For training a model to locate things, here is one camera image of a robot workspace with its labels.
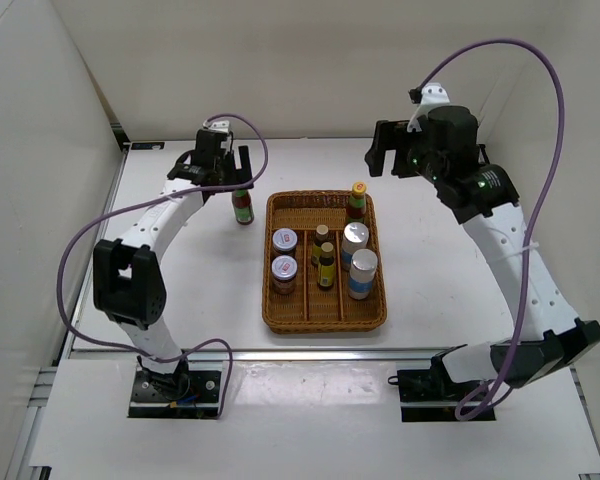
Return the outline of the yellow cap sauce bottle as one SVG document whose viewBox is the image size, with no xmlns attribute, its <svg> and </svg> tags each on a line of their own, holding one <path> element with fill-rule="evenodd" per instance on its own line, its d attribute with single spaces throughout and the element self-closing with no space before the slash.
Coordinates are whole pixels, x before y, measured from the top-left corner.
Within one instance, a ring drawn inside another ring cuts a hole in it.
<svg viewBox="0 0 600 480">
<path fill-rule="evenodd" d="M 236 222 L 240 225 L 249 225 L 254 221 L 254 212 L 251 195 L 248 190 L 234 190 L 231 201 Z"/>
<path fill-rule="evenodd" d="M 364 182 L 358 181 L 352 185 L 345 207 L 345 225 L 354 222 L 366 223 L 366 192 L 367 186 Z"/>
</svg>

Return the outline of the silver lid jar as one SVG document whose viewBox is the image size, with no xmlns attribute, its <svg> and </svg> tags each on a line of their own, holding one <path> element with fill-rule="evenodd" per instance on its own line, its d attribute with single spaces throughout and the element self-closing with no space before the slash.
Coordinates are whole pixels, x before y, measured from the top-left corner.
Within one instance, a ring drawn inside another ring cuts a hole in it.
<svg viewBox="0 0 600 480">
<path fill-rule="evenodd" d="M 296 285 L 298 265 L 289 255 L 280 255 L 271 263 L 271 282 L 274 291 L 280 295 L 291 294 Z"/>
<path fill-rule="evenodd" d="M 272 235 L 273 257 L 295 257 L 298 243 L 297 233 L 290 228 L 277 229 Z"/>
</svg>

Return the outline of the white blue canister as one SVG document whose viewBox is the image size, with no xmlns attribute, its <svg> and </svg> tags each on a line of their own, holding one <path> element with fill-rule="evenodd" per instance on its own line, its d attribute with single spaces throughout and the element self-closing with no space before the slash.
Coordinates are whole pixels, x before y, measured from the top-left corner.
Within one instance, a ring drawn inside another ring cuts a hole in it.
<svg viewBox="0 0 600 480">
<path fill-rule="evenodd" d="M 365 249 L 369 240 L 368 227 L 361 222 L 350 222 L 344 230 L 341 242 L 341 265 L 346 271 L 350 270 L 353 254 Z"/>
<path fill-rule="evenodd" d="M 348 294 L 355 300 L 367 298 L 373 287 L 378 268 L 378 257 L 370 249 L 356 251 L 351 259 Z"/>
</svg>

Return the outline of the small yellow label bottle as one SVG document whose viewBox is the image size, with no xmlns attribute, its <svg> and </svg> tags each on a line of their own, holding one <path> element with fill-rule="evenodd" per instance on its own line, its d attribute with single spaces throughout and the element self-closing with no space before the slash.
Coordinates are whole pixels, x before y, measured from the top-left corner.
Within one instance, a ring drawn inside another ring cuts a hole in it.
<svg viewBox="0 0 600 480">
<path fill-rule="evenodd" d="M 333 287 L 335 280 L 335 256 L 334 245 L 331 242 L 324 242 L 321 245 L 320 256 L 318 260 L 318 286 L 322 290 L 329 290 Z"/>
</svg>

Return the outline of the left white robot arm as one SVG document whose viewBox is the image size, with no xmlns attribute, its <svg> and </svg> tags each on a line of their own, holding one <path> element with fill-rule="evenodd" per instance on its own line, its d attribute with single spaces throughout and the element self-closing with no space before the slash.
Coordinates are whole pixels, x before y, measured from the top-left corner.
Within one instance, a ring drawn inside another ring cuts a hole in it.
<svg viewBox="0 0 600 480">
<path fill-rule="evenodd" d="M 198 130 L 195 147 L 183 153 L 167 174 L 162 202 L 148 207 L 120 237 L 101 240 L 94 247 L 94 305 L 144 352 L 140 365 L 168 400 L 186 395 L 190 377 L 187 362 L 174 359 L 181 349 L 163 318 L 167 292 L 160 262 L 186 222 L 211 196 L 207 191 L 182 192 L 192 187 L 231 187 L 251 178 L 247 151 L 235 164 L 230 122 L 208 122 Z"/>
</svg>

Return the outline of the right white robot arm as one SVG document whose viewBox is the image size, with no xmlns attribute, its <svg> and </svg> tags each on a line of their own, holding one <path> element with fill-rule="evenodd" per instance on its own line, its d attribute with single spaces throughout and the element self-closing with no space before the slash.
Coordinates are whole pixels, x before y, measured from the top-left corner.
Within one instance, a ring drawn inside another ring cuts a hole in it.
<svg viewBox="0 0 600 480">
<path fill-rule="evenodd" d="M 506 300 L 514 322 L 510 338 L 459 345 L 431 358 L 424 370 L 390 378 L 409 402 L 470 402 L 500 386 L 522 388 L 567 367 L 600 342 L 600 325 L 581 319 L 564 300 L 532 242 L 534 216 L 525 216 L 506 171 L 490 163 L 477 141 L 478 122 L 465 107 L 421 103 L 411 119 L 377 123 L 365 160 L 372 176 L 384 156 L 395 155 L 393 174 L 422 177 L 473 240 Z M 272 195 L 267 205 L 263 318 L 280 334 L 335 332 L 344 305 L 313 308 L 307 299 L 289 317 L 284 297 L 337 288 L 340 298 L 383 301 L 382 275 L 413 273 L 421 265 L 415 235 L 378 250 L 378 229 L 363 185 L 350 193 L 297 191 Z"/>
</svg>

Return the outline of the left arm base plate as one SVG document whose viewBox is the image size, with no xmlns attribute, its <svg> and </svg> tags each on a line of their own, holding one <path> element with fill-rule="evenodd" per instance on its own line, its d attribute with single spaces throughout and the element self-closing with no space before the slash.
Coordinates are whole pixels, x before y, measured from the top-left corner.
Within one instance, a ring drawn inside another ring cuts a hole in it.
<svg viewBox="0 0 600 480">
<path fill-rule="evenodd" d="M 127 417 L 133 419 L 216 419 L 220 410 L 222 372 L 190 363 L 176 371 L 177 381 L 136 367 Z"/>
</svg>

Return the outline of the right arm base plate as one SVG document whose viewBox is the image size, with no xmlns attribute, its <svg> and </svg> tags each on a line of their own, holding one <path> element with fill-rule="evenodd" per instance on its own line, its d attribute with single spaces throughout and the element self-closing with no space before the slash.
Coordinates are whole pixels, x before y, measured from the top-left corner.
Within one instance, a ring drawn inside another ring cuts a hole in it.
<svg viewBox="0 0 600 480">
<path fill-rule="evenodd" d="M 479 381 L 453 384 L 442 391 L 430 376 L 429 370 L 398 370 L 387 379 L 399 394 L 401 421 L 403 423 L 449 423 L 457 422 L 457 404 L 472 390 L 481 385 Z"/>
</svg>

